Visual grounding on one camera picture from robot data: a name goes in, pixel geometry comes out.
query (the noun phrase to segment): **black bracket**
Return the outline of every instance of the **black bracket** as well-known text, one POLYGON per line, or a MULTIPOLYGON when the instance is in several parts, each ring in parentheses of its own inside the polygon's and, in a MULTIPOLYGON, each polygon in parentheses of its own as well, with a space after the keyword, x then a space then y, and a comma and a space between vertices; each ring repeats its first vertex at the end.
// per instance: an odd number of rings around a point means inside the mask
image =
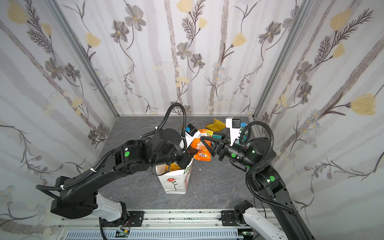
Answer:
POLYGON ((141 227, 144 219, 144 211, 130 211, 129 215, 131 216, 129 225, 131 227, 141 227))
POLYGON ((221 211, 221 222, 222 222, 224 227, 234 227, 234 226, 235 227, 239 227, 240 226, 237 223, 234 210, 223 210, 223 211, 221 211))

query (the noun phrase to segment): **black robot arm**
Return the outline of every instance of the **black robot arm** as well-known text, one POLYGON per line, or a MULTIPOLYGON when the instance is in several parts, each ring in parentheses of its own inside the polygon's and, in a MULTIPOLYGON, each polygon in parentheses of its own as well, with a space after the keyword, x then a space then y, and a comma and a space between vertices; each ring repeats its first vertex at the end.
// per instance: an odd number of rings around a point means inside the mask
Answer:
MULTIPOLYGON (((271 161, 276 157, 276 153, 273 151, 274 137, 269 126, 260 121, 248 124, 240 134, 239 142, 242 145, 234 143, 231 146, 229 136, 219 133, 215 134, 221 135, 221 139, 212 137, 201 137, 200 139, 212 156, 219 155, 220 161, 224 157, 228 157, 230 161, 240 163, 245 169, 249 169, 245 175, 248 189, 257 199, 271 207, 288 239, 314 239, 293 205, 284 181, 270 165, 271 161), (268 132, 269 138, 258 137, 249 140, 252 125, 264 127, 268 132), (247 131, 248 136, 243 141, 243 136, 247 131), (214 147, 211 148, 206 141, 214 142, 214 147)), ((237 214, 239 218, 237 222, 245 223, 243 213, 239 212, 237 214)))
MULTIPOLYGON (((93 168, 72 178, 59 177, 54 187, 37 185, 36 188, 53 197, 51 212, 66 218, 81 218, 91 214, 98 208, 98 189, 108 183, 146 171, 149 167, 176 162, 185 169, 197 150, 187 147, 185 140, 186 115, 184 107, 175 103, 170 106, 160 126, 142 136, 140 140, 129 140, 121 146, 107 152, 93 168), (169 113, 174 107, 183 111, 183 128, 181 135, 174 129, 163 129, 169 113), (50 191, 59 191, 57 196, 50 191)), ((120 202, 123 209, 118 223, 126 220, 125 203, 120 202)))

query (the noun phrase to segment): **snack bag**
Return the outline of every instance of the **snack bag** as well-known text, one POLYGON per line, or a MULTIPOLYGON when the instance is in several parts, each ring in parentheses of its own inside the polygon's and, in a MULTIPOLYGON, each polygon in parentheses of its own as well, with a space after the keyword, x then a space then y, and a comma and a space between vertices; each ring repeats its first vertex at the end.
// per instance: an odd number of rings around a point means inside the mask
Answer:
POLYGON ((180 170, 181 168, 178 166, 178 164, 177 163, 172 163, 171 165, 170 165, 170 169, 169 169, 169 171, 170 172, 172 172, 172 171, 176 171, 176 170, 180 170))
POLYGON ((214 118, 214 123, 210 123, 210 124, 206 125, 205 127, 208 128, 209 130, 214 131, 214 132, 220 132, 221 130, 223 130, 225 128, 225 123, 214 118))
MULTIPOLYGON (((194 155, 194 159, 199 161, 211 161, 211 153, 207 150, 207 148, 201 142, 200 137, 202 136, 212 137, 213 131, 208 129, 199 129, 199 132, 201 133, 199 135, 199 138, 195 138, 191 143, 191 146, 199 151, 197 154, 194 155)), ((210 141, 206 141, 206 143, 210 147, 212 146, 210 141)))

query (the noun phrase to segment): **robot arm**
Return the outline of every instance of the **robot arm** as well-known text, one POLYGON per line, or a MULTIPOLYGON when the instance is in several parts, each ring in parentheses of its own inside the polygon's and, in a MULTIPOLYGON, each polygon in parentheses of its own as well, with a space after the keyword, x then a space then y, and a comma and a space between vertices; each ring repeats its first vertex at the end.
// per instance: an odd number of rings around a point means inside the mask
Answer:
MULTIPOLYGON (((269 139, 261 137, 248 141, 251 135, 250 126, 253 124, 260 124, 269 129, 268 125, 257 121, 248 124, 239 136, 240 144, 246 146, 250 142, 248 148, 233 144, 230 137, 225 134, 221 134, 221 139, 211 137, 201 137, 200 139, 212 156, 216 154, 220 156, 220 161, 224 157, 228 157, 231 162, 237 162, 249 169, 246 173, 248 189, 257 199, 271 207, 285 233, 260 217, 260 214, 249 202, 244 206, 235 208, 238 213, 236 214, 236 222, 249 224, 266 239, 280 239, 279 237, 283 237, 284 234, 288 239, 295 240, 313 238, 292 204, 284 182, 269 165, 276 156, 272 149, 272 131, 268 130, 269 139), (244 140, 243 136, 246 131, 248 131, 248 137, 244 140), (213 142, 213 148, 206 141, 213 142)), ((196 131, 192 125, 186 126, 186 114, 183 106, 178 103, 172 104, 163 122, 155 131, 143 135, 140 140, 129 140, 109 151, 93 168, 76 177, 61 176, 57 178, 54 187, 37 185, 36 188, 54 198, 51 205, 51 212, 54 214, 71 219, 92 214, 104 218, 105 226, 123 225, 128 219, 125 203, 115 203, 104 198, 98 193, 98 189, 116 179, 134 174, 137 171, 146 171, 149 167, 156 165, 176 162, 182 169, 185 169, 191 158, 197 153, 196 149, 190 146, 187 148, 191 139, 198 136, 196 131), (173 129, 162 129, 169 113, 175 106, 180 107, 183 111, 181 135, 173 129), (50 191, 59 191, 60 195, 57 196, 50 191)))

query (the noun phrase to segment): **orange chip bag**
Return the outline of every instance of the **orange chip bag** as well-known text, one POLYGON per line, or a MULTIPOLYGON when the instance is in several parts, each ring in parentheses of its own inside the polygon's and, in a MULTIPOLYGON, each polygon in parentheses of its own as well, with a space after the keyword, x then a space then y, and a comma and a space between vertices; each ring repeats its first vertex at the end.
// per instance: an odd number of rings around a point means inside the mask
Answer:
MULTIPOLYGON (((195 138, 191 143, 191 147, 199 151, 197 154, 194 155, 194 159, 199 161, 211 161, 211 153, 207 150, 207 148, 201 142, 200 137, 201 136, 211 137, 213 135, 213 131, 208 129, 199 129, 199 131, 201 133, 199 138, 195 138)), ((210 141, 206 141, 206 143, 210 147, 212 146, 210 141)))

